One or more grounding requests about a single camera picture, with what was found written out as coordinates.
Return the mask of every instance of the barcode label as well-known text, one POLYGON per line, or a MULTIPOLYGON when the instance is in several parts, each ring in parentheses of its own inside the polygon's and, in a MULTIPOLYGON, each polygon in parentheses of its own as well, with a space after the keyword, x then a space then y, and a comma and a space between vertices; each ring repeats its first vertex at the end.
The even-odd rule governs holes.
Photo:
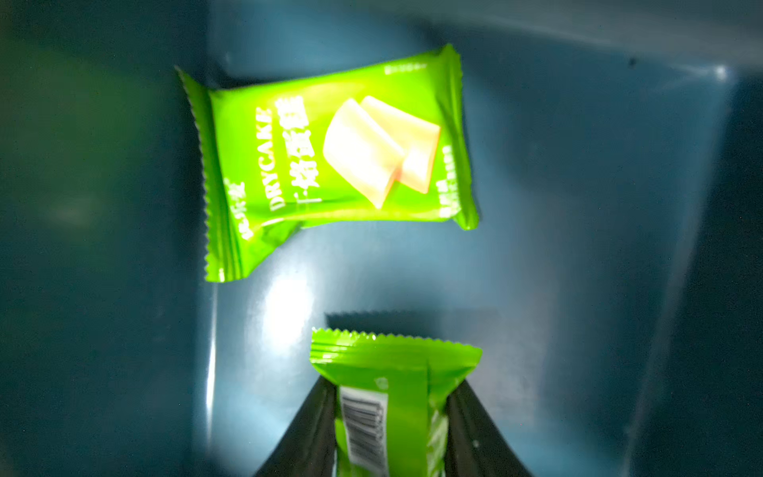
POLYGON ((388 397, 382 392, 340 387, 349 461, 376 475, 388 475, 388 397))

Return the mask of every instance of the plastic bin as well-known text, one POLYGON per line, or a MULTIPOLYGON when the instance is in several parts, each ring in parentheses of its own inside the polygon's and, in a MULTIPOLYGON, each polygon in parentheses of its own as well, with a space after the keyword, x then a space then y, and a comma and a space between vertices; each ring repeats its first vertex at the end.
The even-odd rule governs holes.
POLYGON ((538 477, 759 472, 763 82, 718 47, 757 45, 750 18, 705 16, 707 47, 638 41, 674 19, 649 4, 586 37, 556 4, 425 3, 6 4, 0 475, 252 475, 322 326, 481 347, 470 383, 538 477), (203 282, 173 64, 226 87, 445 42, 479 229, 331 224, 203 282))

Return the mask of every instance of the white label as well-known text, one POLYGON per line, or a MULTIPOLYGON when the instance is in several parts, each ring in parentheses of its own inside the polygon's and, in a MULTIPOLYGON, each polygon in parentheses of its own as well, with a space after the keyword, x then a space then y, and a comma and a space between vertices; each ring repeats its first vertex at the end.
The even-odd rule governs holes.
POLYGON ((340 406, 349 461, 376 475, 388 476, 387 401, 383 392, 340 386, 340 406))

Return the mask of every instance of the green snack packet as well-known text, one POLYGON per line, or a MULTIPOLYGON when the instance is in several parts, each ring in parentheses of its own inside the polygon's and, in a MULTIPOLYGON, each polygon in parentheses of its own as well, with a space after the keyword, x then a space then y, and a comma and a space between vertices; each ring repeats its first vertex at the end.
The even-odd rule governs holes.
POLYGON ((207 280, 248 276, 300 227, 477 227, 452 46, 344 73, 211 90, 180 71, 198 129, 207 280))
POLYGON ((479 348, 423 338, 314 330, 310 362, 337 385, 337 477, 444 472, 445 404, 479 348))

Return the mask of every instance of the bin floor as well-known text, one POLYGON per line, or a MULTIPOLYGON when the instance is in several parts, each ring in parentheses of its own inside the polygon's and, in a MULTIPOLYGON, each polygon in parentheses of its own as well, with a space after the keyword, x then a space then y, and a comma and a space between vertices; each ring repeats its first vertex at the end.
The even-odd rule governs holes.
POLYGON ((339 327, 481 347, 469 381, 539 477, 627 470, 655 398, 650 372, 673 327, 732 72, 484 27, 252 2, 213 2, 209 35, 220 86, 453 43, 481 213, 471 232, 454 223, 303 230, 248 279, 210 285, 213 319, 202 327, 214 357, 199 384, 198 438, 215 465, 228 475, 257 469, 317 377, 311 328, 339 327))

